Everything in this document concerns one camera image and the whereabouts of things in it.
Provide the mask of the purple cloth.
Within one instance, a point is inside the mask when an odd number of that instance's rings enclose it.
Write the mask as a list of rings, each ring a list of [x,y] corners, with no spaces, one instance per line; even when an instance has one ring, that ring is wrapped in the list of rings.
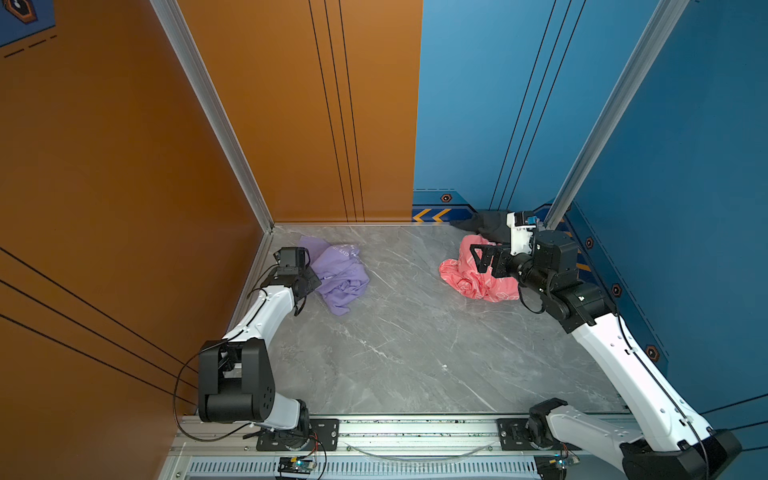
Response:
[[[312,236],[302,236],[298,246],[308,250],[310,267],[321,281],[316,291],[330,312],[337,316],[349,313],[349,305],[366,293],[370,283],[359,247],[330,244]]]

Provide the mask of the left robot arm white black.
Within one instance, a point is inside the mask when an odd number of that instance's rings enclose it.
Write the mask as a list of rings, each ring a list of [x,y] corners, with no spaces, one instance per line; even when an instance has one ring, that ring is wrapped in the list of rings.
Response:
[[[298,315],[321,282],[310,267],[278,267],[258,286],[255,302],[218,341],[198,354],[198,415],[204,422],[252,422],[290,439],[310,435],[302,400],[277,392],[269,345],[283,320]]]

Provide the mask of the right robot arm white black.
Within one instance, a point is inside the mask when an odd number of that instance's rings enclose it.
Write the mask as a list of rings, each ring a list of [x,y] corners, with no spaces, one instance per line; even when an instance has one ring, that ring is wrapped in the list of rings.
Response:
[[[716,430],[691,407],[631,335],[603,290],[579,279],[577,244],[556,230],[526,233],[526,245],[473,244],[479,272],[513,278],[538,295],[541,312],[591,355],[638,426],[620,430],[552,398],[529,410],[530,443],[564,451],[574,445],[629,479],[715,479],[739,456],[729,430]]]

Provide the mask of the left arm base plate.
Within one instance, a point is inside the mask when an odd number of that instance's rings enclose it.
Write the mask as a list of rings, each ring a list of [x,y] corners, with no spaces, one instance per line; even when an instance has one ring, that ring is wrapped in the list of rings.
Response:
[[[321,453],[337,450],[340,435],[338,418],[311,417],[305,428],[268,430],[258,437],[256,449],[260,452],[309,452],[317,448]]]

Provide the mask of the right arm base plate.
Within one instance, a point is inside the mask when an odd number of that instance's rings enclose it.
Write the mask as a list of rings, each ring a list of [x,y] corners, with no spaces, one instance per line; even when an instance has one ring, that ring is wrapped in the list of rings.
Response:
[[[503,451],[551,451],[559,452],[580,451],[575,445],[561,444],[556,441],[537,443],[527,429],[527,419],[518,417],[502,417],[495,421],[498,439]]]

